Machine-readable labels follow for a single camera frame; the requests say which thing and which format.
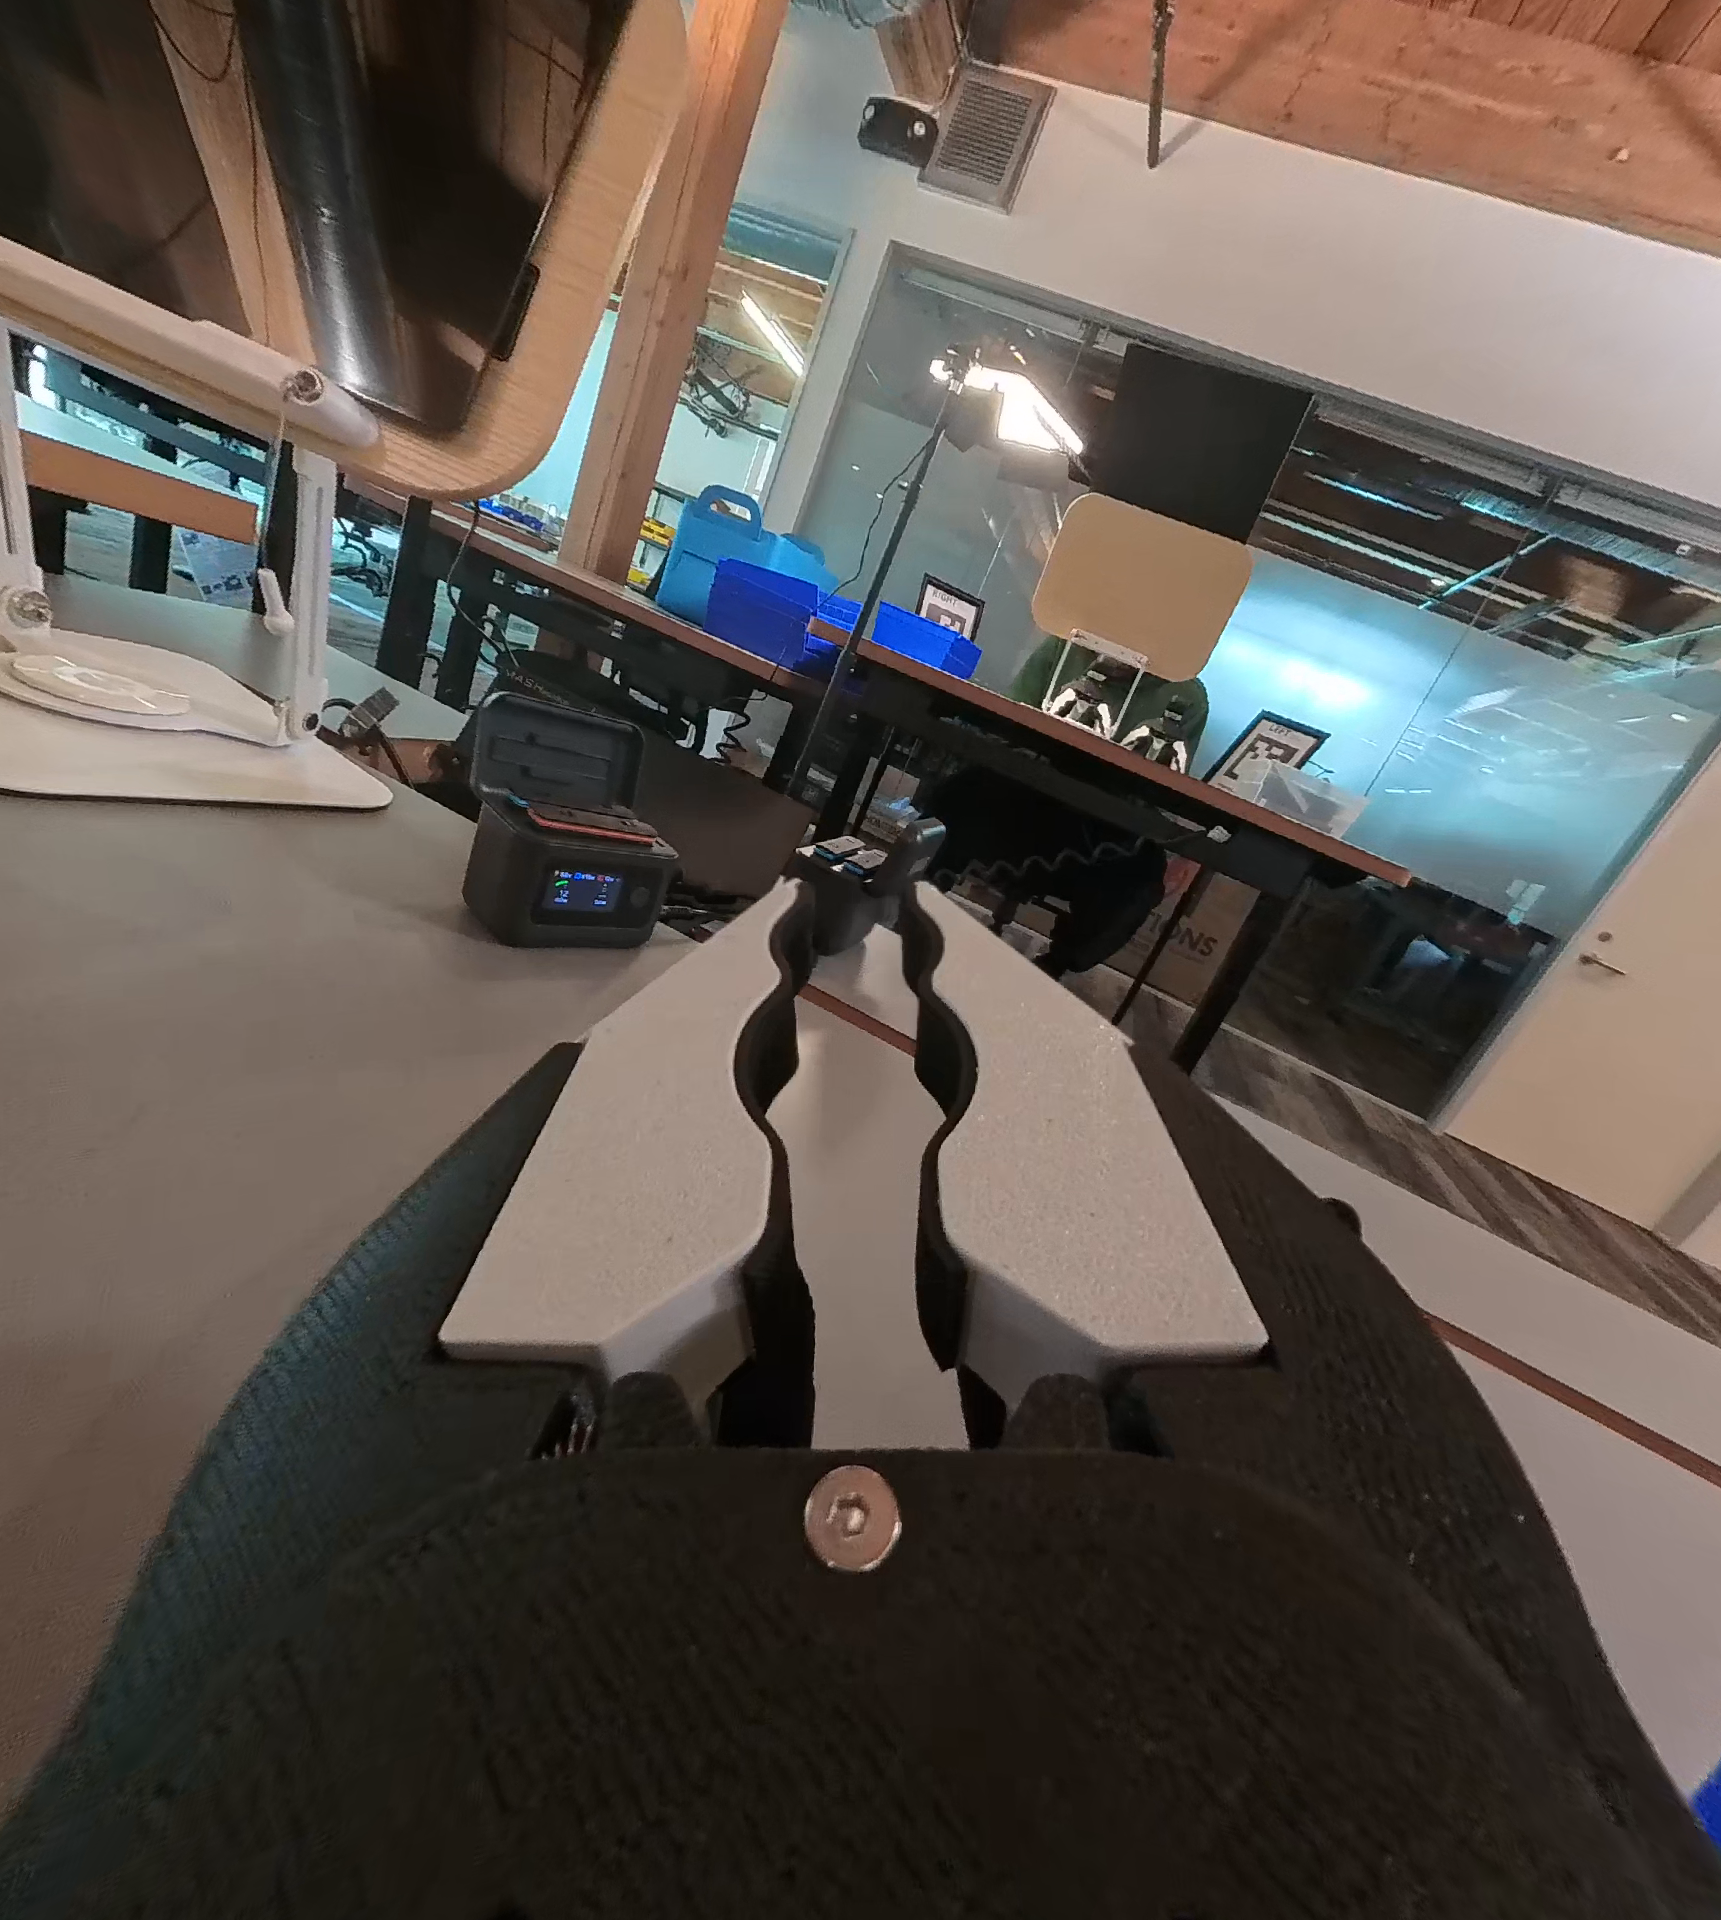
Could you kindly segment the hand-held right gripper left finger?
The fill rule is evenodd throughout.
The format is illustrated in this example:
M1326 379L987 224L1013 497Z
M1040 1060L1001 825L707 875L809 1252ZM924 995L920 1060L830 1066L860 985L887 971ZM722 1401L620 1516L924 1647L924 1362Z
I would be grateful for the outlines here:
M791 875L593 1025L441 1326L474 1364L673 1380L724 1446L806 1447L817 1312L770 1109L815 901Z

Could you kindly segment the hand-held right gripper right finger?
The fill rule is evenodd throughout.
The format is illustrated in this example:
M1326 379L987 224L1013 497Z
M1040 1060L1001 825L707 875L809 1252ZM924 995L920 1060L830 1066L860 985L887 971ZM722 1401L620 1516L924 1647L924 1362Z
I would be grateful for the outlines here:
M1245 1365L1269 1335L1123 1034L955 899L903 903L920 1152L917 1308L971 1447L1040 1380Z

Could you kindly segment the wooden support post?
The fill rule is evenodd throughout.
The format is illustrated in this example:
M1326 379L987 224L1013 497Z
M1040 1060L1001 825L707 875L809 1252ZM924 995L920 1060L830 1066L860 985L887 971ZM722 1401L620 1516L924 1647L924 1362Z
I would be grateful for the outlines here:
M784 1L698 1L686 24L681 113L634 236L560 543L565 563L619 586L631 576L787 14Z

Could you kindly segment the small blue parts bin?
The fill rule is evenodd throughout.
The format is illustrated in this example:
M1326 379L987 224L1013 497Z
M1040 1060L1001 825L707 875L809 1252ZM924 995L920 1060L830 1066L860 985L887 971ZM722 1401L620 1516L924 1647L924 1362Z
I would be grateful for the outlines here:
M829 644L837 638L845 639L854 632L860 610L859 602L830 593L809 617L806 632ZM981 662L981 648L968 636L891 602L872 612L870 639L905 660L917 660L961 680L972 680Z
M759 660L809 677L827 677L841 641L815 636L829 590L739 558L713 569L703 629Z

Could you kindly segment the clear plastic container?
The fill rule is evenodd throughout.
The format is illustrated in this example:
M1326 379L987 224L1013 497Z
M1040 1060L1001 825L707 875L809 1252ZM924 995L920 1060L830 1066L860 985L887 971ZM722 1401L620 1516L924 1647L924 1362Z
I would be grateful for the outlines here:
M1285 819L1332 839L1345 839L1368 798L1281 760L1263 761L1254 802Z

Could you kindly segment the wall air vent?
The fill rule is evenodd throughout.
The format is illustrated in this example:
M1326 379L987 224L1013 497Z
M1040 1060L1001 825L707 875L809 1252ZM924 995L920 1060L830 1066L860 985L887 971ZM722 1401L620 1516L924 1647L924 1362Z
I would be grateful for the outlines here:
M1056 96L1056 85L1034 75L966 59L939 111L920 187L1010 214Z

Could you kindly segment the small wooden board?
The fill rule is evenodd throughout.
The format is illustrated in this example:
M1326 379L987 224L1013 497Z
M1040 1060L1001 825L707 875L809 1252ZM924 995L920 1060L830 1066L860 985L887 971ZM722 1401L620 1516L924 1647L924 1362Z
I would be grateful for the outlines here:
M1055 639L1134 655L1161 680L1208 664L1254 572L1239 539L1085 491L1064 511L1031 600Z

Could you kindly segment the wooden top office table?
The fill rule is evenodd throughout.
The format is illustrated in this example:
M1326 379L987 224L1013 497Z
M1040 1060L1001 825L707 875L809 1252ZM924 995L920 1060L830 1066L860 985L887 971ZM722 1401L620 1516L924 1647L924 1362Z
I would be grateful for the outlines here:
M1308 889L1343 889L1362 882L1402 889L1411 872L1326 830L1308 828L1257 799L1162 768L1095 731L1083 731L1039 707L971 680L951 676L888 646L842 632L817 616L806 626L817 641L838 644L817 722L849 712L854 745L830 780L821 824L845 832L875 733L910 738L987 771L1045 804L1105 824L1106 851L1156 847L1195 865L1195 882L1231 878L1257 893L1257 903L1231 948L1214 963L1208 985L1172 1043L1171 1060L1197 1069L1239 1004L1261 960L1301 910Z
M783 785L825 685L701 629L648 596L544 553L481 505L356 482L343 504L397 537L376 667L470 712L497 685L627 718Z

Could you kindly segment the dark chair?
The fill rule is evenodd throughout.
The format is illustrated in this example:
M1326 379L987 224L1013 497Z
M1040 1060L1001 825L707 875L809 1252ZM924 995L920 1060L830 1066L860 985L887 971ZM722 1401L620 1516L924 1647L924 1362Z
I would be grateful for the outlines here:
M1105 963L1165 896L1169 851L997 771L964 765L919 790L920 815L947 833L928 878L977 879L999 899L1063 899L1039 966L1052 978Z

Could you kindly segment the blue toolbox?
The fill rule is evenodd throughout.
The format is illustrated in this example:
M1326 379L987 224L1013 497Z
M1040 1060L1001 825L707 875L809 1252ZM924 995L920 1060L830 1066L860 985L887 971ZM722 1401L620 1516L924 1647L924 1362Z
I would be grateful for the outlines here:
M709 485L682 504L652 597L663 612L703 626L719 563L733 558L759 566L769 547L759 502L747 491Z

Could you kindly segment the studio light on tripod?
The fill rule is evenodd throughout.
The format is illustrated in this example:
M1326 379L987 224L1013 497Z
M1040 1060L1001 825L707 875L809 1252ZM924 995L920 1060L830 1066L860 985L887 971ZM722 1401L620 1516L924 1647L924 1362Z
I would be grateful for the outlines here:
M920 494L940 446L948 444L956 451L972 453L988 444L999 444L999 421L1006 398L994 375L1009 371L1019 371L1016 363L994 361L988 365L977 347L952 346L943 352L940 402L935 418L903 470L892 474L878 489L876 507L856 562L859 576L854 581L862 583L865 592L854 622L838 634L838 650L821 702L787 770L784 793L791 799L809 799L823 750L835 744L841 725L856 713L860 700L859 653L862 641L872 636L888 572L919 510Z

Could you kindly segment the black battery charger case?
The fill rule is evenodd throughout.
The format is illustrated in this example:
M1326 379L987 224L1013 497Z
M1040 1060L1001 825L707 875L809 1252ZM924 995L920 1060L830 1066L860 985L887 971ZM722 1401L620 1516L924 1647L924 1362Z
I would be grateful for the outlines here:
M835 956L859 948L872 928L894 928L944 838L940 819L920 815L903 822L884 843L859 833L801 843L784 875L801 879L815 901L815 952Z
M473 718L479 815L463 879L473 918L513 948L638 948L681 853L637 810L632 723L510 690Z

